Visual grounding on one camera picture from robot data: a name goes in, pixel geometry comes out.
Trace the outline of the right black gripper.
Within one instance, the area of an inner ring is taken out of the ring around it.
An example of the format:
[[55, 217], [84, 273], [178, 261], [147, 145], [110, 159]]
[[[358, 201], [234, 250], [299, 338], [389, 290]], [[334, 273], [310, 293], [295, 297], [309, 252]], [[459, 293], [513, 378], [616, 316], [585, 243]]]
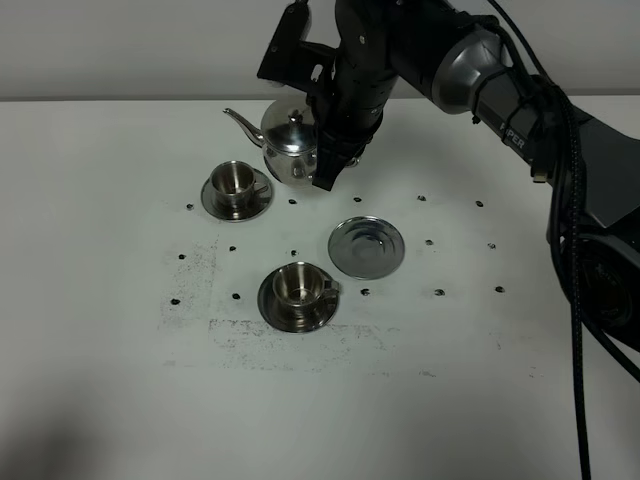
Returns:
[[381, 124], [397, 78], [384, 52], [336, 50], [308, 95], [317, 130], [314, 187], [331, 191], [345, 166], [362, 154]]

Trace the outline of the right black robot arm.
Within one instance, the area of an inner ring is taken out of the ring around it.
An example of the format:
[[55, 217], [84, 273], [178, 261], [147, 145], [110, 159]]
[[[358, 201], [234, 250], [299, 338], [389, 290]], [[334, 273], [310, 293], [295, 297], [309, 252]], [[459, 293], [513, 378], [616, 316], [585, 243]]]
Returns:
[[560, 239], [586, 320], [639, 345], [639, 143], [530, 74], [492, 16], [446, 1], [340, 1], [340, 45], [314, 109], [314, 185], [330, 190], [380, 126], [403, 79], [441, 111], [470, 113], [524, 160], [556, 199], [547, 233]]

